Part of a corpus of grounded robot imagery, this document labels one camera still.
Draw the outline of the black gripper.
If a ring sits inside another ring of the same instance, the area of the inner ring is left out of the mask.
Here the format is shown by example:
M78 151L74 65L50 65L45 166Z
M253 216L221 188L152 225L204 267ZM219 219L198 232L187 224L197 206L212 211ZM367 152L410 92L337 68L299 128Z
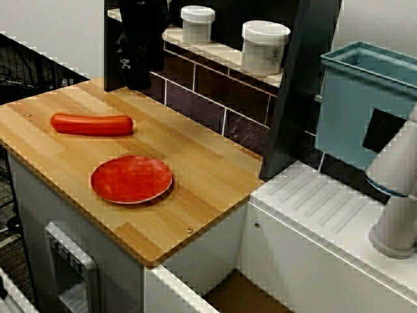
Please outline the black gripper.
M152 38L150 33L125 28L117 40L117 57L121 70L140 70L139 78L135 72L124 73L126 85L131 90L144 91L152 87Z

